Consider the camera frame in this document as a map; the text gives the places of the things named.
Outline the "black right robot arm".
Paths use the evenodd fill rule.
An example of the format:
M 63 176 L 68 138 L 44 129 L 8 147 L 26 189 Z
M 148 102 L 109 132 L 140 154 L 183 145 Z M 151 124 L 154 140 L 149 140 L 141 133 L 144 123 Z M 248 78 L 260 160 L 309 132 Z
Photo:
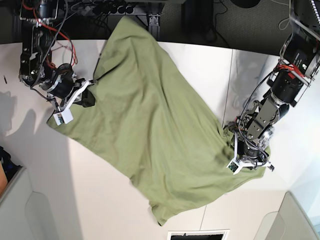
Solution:
M 62 31 L 70 7 L 68 1 L 23 0 L 19 18 L 22 27 L 22 52 L 20 55 L 19 80 L 47 102 L 56 112 L 68 104 L 93 107 L 96 99 L 88 90 L 84 78 L 77 79 L 73 66 L 77 64 L 75 46 L 69 46 L 70 61 L 56 66 L 52 60 L 53 46 L 58 36 L 71 39 Z

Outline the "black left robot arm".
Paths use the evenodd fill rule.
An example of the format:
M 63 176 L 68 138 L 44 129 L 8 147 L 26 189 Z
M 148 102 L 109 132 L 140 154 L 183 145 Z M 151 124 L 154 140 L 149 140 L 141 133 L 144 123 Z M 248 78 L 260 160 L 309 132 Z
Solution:
M 297 105 L 297 95 L 310 87 L 320 70 L 320 2 L 289 1 L 288 19 L 292 33 L 280 49 L 277 65 L 258 84 L 267 83 L 268 91 L 261 101 L 249 98 L 226 126 L 234 134 L 234 156 L 226 167 L 235 175 L 244 168 L 274 169 L 266 152 L 274 124 Z

